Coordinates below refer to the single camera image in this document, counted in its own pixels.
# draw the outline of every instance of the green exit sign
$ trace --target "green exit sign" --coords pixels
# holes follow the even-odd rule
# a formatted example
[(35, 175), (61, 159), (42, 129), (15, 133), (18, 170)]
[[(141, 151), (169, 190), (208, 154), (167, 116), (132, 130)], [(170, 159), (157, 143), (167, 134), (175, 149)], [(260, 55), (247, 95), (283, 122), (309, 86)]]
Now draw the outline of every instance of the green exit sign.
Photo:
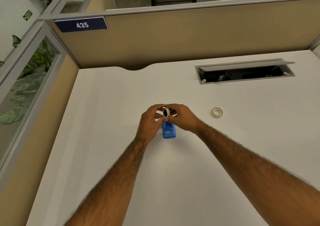
[(24, 15), (23, 18), (25, 21), (27, 21), (32, 16), (32, 12), (28, 10)]

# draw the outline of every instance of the person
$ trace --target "person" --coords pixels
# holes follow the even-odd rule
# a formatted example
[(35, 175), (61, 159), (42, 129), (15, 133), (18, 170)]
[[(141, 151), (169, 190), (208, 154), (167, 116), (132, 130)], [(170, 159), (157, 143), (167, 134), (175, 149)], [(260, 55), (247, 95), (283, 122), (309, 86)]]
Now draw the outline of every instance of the person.
[(320, 192), (274, 163), (231, 140), (198, 119), (182, 104), (156, 104), (145, 111), (136, 136), (105, 176), (89, 192), (65, 226), (120, 226), (132, 196), (143, 154), (167, 119), (197, 135), (270, 226), (319, 226)]

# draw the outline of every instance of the forearm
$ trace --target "forearm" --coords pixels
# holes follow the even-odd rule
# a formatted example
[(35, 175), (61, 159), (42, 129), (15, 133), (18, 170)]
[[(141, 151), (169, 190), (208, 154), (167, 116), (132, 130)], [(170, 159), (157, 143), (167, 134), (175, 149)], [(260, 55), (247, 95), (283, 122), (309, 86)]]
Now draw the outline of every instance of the forearm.
[(65, 226), (120, 226), (147, 144), (134, 140), (87, 195)]
[(270, 226), (320, 224), (315, 188), (204, 123), (196, 134)]

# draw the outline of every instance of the person's right hand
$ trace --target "person's right hand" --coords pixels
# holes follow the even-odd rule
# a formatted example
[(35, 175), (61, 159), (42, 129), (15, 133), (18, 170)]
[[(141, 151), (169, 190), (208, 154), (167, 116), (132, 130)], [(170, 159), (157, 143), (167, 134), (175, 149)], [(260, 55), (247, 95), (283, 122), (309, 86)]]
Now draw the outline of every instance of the person's right hand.
[(168, 121), (185, 131), (196, 133), (203, 124), (203, 122), (183, 104), (172, 103), (166, 104), (165, 107), (170, 110)]

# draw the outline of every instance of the tape roll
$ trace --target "tape roll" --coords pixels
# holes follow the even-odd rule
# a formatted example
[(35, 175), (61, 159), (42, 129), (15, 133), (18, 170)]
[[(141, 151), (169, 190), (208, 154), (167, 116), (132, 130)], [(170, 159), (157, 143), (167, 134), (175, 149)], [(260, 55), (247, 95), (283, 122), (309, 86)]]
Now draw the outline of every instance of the tape roll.
[(222, 111), (222, 109), (220, 109), (219, 107), (214, 107), (214, 108), (212, 109), (212, 115), (213, 115), (214, 118), (219, 119), (219, 118), (222, 117), (223, 111)]
[(164, 108), (163, 116), (167, 118), (169, 115), (170, 115), (170, 110), (168, 108)]

